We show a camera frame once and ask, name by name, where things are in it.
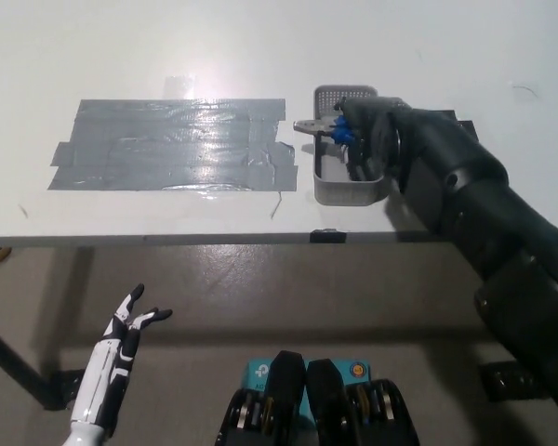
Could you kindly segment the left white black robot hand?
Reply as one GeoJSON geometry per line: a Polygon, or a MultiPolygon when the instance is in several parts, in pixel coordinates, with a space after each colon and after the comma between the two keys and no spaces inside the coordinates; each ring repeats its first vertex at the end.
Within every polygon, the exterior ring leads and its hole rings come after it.
{"type": "Polygon", "coordinates": [[[115,431],[140,344],[141,331],[172,315],[170,309],[152,308],[131,317],[144,292],[138,284],[112,315],[100,341],[94,346],[73,407],[72,420],[99,426],[108,435],[115,431]]]}

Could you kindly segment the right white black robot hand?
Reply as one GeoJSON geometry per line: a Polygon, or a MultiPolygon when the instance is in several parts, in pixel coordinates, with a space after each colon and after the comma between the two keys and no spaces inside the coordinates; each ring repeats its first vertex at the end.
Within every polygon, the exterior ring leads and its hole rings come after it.
{"type": "Polygon", "coordinates": [[[408,105],[395,97],[342,97],[334,106],[340,112],[337,127],[345,147],[352,181],[374,181],[399,158],[400,137],[394,122],[397,109],[408,105]]]}

